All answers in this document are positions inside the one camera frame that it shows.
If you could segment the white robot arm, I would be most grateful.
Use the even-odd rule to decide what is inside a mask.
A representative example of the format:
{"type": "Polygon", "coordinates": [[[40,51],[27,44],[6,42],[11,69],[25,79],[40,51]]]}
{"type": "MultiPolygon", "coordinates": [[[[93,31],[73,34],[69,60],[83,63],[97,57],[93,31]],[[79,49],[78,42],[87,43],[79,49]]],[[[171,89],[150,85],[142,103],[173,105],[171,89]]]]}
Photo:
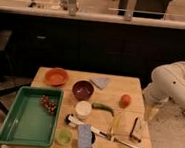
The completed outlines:
{"type": "Polygon", "coordinates": [[[160,65],[151,73],[152,82],[142,91],[145,104],[145,121],[152,120],[169,98],[185,109],[185,62],[160,65]]]}

